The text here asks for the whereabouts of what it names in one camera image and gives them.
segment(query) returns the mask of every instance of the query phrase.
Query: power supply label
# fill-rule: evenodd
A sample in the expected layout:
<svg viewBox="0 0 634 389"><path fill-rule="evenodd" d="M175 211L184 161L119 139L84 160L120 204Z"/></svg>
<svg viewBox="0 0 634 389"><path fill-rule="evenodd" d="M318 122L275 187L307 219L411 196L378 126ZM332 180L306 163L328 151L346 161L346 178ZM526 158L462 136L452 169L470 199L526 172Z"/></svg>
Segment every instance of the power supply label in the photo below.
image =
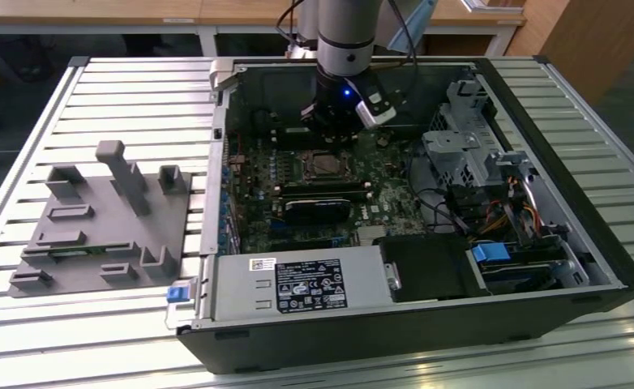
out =
<svg viewBox="0 0 634 389"><path fill-rule="evenodd" d="M346 308L346 284L339 259L276 263L276 301L282 314Z"/></svg>

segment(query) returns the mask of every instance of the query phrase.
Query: metal frame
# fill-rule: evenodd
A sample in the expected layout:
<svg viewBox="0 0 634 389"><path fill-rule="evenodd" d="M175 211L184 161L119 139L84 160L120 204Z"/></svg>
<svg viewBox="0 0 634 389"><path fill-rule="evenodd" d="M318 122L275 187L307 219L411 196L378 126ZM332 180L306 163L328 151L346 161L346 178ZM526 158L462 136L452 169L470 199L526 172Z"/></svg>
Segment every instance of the metal frame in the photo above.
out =
<svg viewBox="0 0 634 389"><path fill-rule="evenodd" d="M497 26L430 26L426 35L491 35L486 54L505 55L518 24ZM218 34L275 34L272 26L255 25L200 25L171 23L159 25L77 25L77 24L0 24L0 34L85 35L85 34L196 34L206 57L218 57L215 37Z"/></svg>
<svg viewBox="0 0 634 389"><path fill-rule="evenodd" d="M155 63L163 69L159 75L171 75L180 71L166 71L164 64L194 66L204 61L204 58L92 58L89 64L125 63L133 66ZM533 58L495 58L493 61L634 258L634 160L627 157L631 153L621 146L607 126L593 125L602 122L553 70L545 70ZM80 126L89 119L71 119L69 128L59 121L65 107L73 108L65 101L75 84L76 92L88 91L88 85L76 81L80 72L83 67L67 70L0 189L0 387L634 387L634 301L607 313L579 318L538 340L263 374L214 376L163 324L166 288L36 300L5 297L7 273L16 266L16 253L21 248L12 239L31 234L32 220L43 210L41 199L48 193L44 185L36 183L48 172L47 166L35 166L35 161L43 158L43 149L71 143L73 135L109 136L109 133L121 131L117 127L99 126L99 132L89 133L84 131L93 128ZM208 84L204 77L200 75L200 79L194 81L155 83L175 91L180 91L183 84L204 89L208 88L203 86ZM115 87L111 83L100 86ZM167 126L167 122L178 123L176 126L190 123L187 130L196 126L211 128L211 117L207 116L194 120L178 117L163 120L148 116L129 121L132 126L140 123ZM501 126L513 147L521 150L522 141L513 129L502 123ZM151 147L154 143L145 137L151 132L155 131L129 131L128 141ZM195 147L203 147L203 144L195 144ZM206 170L203 160L198 162L170 156L166 145L156 148L162 157L141 161L143 169L179 160L183 169L198 173L192 185L202 190L206 183L206 177L199 173ZM91 174L99 173L88 164L79 163L79 167L88 168ZM617 186L617 183L625 183L626 187ZM192 205L196 210L188 216L186 246L190 255L200 244L195 232L203 222L203 213L199 212L203 198L192 202L200 205ZM195 276L204 262L194 256L186 258L182 277ZM191 318L192 315L192 308L179 307L175 317Z"/></svg>
<svg viewBox="0 0 634 389"><path fill-rule="evenodd" d="M426 35L491 35L486 56L503 56L510 46L517 25L498 24L497 26L430 26L426 28ZM219 50L215 37L219 34L275 34L272 26L244 26L244 25L203 25L198 27L202 51L206 56L216 57Z"/></svg>

